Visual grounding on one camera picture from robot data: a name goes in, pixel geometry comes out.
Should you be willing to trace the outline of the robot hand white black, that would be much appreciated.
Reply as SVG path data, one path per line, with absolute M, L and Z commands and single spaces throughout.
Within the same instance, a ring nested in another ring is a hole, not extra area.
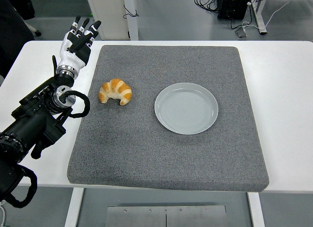
M 98 36 L 98 28 L 101 21 L 96 21 L 89 28 L 89 18 L 78 25 L 81 17 L 77 16 L 69 31 L 65 34 L 61 49 L 61 61 L 56 67 L 56 73 L 69 72 L 73 78 L 77 78 L 79 71 L 84 68 L 89 61 L 91 46 Z

